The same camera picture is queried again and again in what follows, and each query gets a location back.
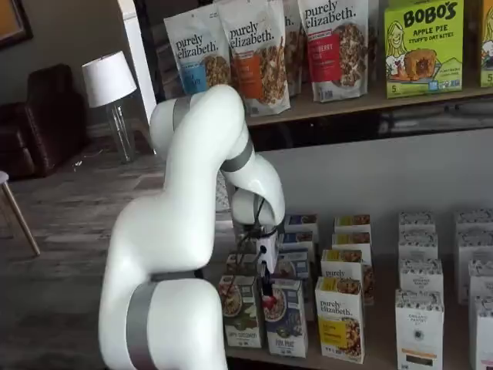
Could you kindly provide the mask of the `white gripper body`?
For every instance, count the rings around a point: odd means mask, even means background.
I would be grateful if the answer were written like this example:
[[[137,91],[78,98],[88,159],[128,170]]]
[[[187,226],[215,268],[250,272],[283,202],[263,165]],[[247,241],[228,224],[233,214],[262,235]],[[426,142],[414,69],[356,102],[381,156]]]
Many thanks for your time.
[[[270,273],[275,271],[278,258],[278,233],[272,233],[256,240],[257,271],[260,265],[266,265]]]

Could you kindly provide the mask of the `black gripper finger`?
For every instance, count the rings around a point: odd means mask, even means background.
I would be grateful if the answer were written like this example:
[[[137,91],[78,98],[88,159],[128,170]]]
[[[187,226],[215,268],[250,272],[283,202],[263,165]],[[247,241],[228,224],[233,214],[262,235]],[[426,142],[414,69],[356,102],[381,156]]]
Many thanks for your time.
[[[270,283],[270,272],[266,265],[260,265],[259,267],[262,304],[272,305],[272,285]]]

